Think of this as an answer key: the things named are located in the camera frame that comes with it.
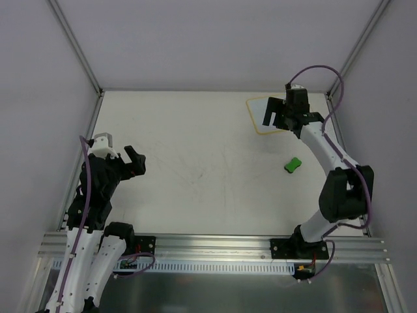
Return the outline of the yellow framed whiteboard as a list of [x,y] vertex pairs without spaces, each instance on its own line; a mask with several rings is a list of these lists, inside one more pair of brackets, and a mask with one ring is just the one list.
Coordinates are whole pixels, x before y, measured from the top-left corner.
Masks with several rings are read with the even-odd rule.
[[246,101],[246,107],[248,109],[250,119],[252,120],[253,127],[258,135],[269,135],[283,132],[283,130],[280,130],[272,125],[274,115],[272,115],[271,122],[268,126],[263,125],[267,102],[270,97],[278,97],[278,95],[250,98]]

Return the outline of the green whiteboard eraser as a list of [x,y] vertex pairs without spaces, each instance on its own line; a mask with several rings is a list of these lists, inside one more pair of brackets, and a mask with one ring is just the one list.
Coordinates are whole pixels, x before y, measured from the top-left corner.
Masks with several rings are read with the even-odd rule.
[[288,173],[294,173],[301,165],[302,161],[299,158],[294,157],[284,165],[284,170]]

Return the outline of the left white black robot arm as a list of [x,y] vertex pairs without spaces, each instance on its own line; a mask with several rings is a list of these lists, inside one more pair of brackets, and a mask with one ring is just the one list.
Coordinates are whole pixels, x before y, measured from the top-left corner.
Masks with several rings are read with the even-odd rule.
[[146,172],[145,155],[130,145],[124,150],[129,162],[120,155],[84,154],[79,185],[68,209],[64,259],[45,312],[98,312],[117,261],[134,253],[133,225],[106,224],[119,183]]

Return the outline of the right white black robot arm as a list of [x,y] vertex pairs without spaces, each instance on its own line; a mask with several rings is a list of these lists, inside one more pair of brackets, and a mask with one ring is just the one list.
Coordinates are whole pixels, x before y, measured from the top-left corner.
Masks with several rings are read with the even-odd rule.
[[371,210],[374,172],[361,166],[326,133],[326,119],[311,112],[308,92],[287,87],[285,98],[268,99],[263,125],[292,132],[319,161],[326,180],[319,195],[319,208],[306,222],[298,225],[288,239],[271,239],[275,260],[325,260],[325,238],[338,227],[354,228],[350,223]]

